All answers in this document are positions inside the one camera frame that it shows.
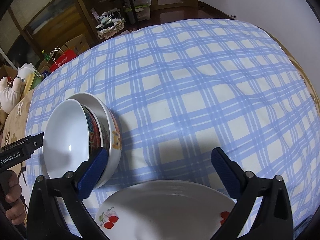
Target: blue textured pad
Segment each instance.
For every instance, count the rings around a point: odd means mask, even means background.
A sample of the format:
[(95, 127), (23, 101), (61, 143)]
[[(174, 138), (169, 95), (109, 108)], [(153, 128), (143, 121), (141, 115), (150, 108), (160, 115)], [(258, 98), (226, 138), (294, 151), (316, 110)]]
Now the blue textured pad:
[(216, 149), (213, 149), (211, 152), (211, 163), (228, 191), (229, 196), (240, 199), (240, 182)]
[(94, 186), (97, 184), (101, 174), (107, 166), (109, 153), (106, 149), (102, 149), (91, 163), (90, 167), (78, 181), (78, 198), (86, 199), (90, 196)]

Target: white plush toy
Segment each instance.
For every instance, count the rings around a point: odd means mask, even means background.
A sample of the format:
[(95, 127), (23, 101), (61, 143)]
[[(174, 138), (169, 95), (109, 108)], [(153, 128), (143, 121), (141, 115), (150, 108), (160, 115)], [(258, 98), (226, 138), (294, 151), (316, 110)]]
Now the white plush toy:
[(18, 77), (21, 78), (22, 80), (22, 85), (20, 88), (20, 92), (22, 93), (24, 90), (24, 87), (26, 86), (26, 82), (27, 82), (27, 78), (30, 74), (32, 74), (33, 72), (37, 73), (37, 70), (35, 69), (35, 67), (32, 65), (32, 63), (27, 64), (25, 63), (22, 67), (20, 67), (18, 69)]
[(0, 130), (4, 126), (8, 114), (20, 102), (21, 85), (22, 80), (20, 77), (16, 77), (13, 80), (12, 88), (8, 87), (8, 79), (6, 77), (0, 80)]

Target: red shopping bag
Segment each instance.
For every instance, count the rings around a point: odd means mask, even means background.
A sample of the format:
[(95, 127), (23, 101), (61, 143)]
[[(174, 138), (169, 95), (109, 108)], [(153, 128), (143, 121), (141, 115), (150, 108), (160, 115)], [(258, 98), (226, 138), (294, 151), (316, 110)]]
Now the red shopping bag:
[[(61, 56), (56, 60), (54, 57), (54, 53), (59, 52), (61, 53)], [(53, 51), (51, 51), (50, 56), (53, 57), (54, 63), (50, 67), (50, 71), (55, 71), (58, 67), (61, 67), (63, 64), (68, 63), (70, 60), (74, 59), (77, 55), (74, 53), (72, 49), (67, 49), (65, 52), (63, 52), (60, 48), (55, 48)]]

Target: blue and white checkered tablecloth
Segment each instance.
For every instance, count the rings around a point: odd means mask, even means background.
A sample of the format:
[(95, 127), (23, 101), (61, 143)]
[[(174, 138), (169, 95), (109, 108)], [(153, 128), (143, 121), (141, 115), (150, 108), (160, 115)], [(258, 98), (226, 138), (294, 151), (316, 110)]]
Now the blue and white checkered tablecloth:
[[(217, 146), (244, 170), (284, 177), (295, 225), (320, 204), (316, 107), (285, 53), (254, 25), (183, 20), (105, 41), (37, 86), (26, 135), (44, 131), (53, 109), (77, 92), (100, 98), (122, 130), (115, 174), (84, 201), (93, 217), (109, 195), (147, 180), (225, 192), (210, 161)], [(27, 161), (30, 188), (44, 169), (40, 149)], [(257, 211), (258, 203), (245, 231)]]

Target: bolt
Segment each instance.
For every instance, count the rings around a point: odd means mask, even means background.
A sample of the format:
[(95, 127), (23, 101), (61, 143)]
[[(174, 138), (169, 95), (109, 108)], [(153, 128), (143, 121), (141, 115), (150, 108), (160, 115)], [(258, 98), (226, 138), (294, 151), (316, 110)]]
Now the bolt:
[(73, 177), (73, 174), (75, 174), (73, 171), (68, 171), (66, 172), (66, 174), (64, 174), (64, 176), (67, 178), (67, 179), (70, 179)]
[(254, 173), (253, 173), (252, 171), (246, 171), (246, 172), (245, 172), (245, 175), (246, 175), (248, 178), (253, 178)]
[(276, 175), (276, 180), (277, 180), (277, 181), (282, 181), (283, 178), (282, 178), (280, 175)]
[(40, 175), (40, 176), (37, 177), (36, 181), (40, 182), (40, 181), (43, 180), (43, 178), (44, 178), (44, 176), (43, 176), (43, 175)]

